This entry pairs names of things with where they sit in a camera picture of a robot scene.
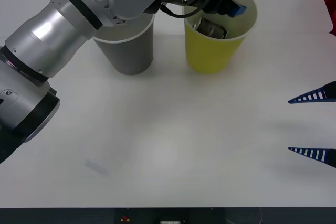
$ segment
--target silver robot arm segment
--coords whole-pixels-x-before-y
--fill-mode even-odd
[[[232,0],[50,0],[0,47],[0,163],[32,139],[60,102],[48,83],[102,26],[132,26],[162,3],[207,13],[239,13]]]

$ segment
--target blue striped object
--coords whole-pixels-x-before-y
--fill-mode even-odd
[[[302,156],[311,158],[328,164],[328,151],[331,149],[308,149],[299,147],[288,147],[289,150],[301,154]]]
[[[289,104],[306,103],[306,102],[336,102],[336,99],[328,99],[325,95],[324,88],[315,89],[308,93],[302,94],[288,101]]]
[[[307,102],[336,102],[336,81],[288,101],[290,104]]]

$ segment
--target cup rim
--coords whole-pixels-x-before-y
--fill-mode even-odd
[[[251,29],[249,31],[247,31],[246,33],[238,36],[238,37],[235,37],[235,38],[231,38],[231,39],[216,39],[216,38],[211,38],[211,37],[208,37],[204,34],[201,34],[199,31],[195,30],[192,25],[190,24],[190,22],[187,20],[187,18],[184,19],[184,23],[188,25],[188,27],[196,32],[197,34],[201,35],[202,37],[206,38],[206,39],[209,39],[209,40],[213,40],[213,41],[218,41],[218,42],[230,42],[230,41],[237,41],[239,39],[242,39],[242,38],[245,38],[251,31],[254,30],[254,28],[256,27],[257,23],[258,23],[258,20],[259,20],[259,10],[258,10],[258,5],[256,3],[255,0],[252,0],[254,5],[256,6],[256,9],[257,9],[257,17],[256,17],[256,21],[254,22],[254,25],[253,27],[251,27]],[[182,6],[182,14],[185,14],[184,13],[184,6]]]
[[[141,35],[143,35],[153,25],[154,18],[155,18],[155,14],[153,14],[151,21],[148,23],[148,25],[146,26],[145,29],[143,29],[137,35],[135,35],[133,37],[130,37],[128,39],[123,39],[123,40],[104,40],[104,39],[97,38],[95,36],[93,37],[93,39],[95,41],[99,41],[99,42],[106,43],[106,44],[120,44],[120,43],[125,43],[125,42],[128,42],[128,41],[134,40],[136,38],[139,38]]]

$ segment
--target metal can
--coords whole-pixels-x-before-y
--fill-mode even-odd
[[[194,23],[193,27],[199,33],[210,38],[215,39],[227,38],[228,32],[224,27],[217,25],[203,17],[199,18],[199,20]]]

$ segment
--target gray cup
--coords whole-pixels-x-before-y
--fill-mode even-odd
[[[142,14],[125,25],[101,27],[93,39],[118,72],[134,75],[153,61],[153,30],[154,15]]]

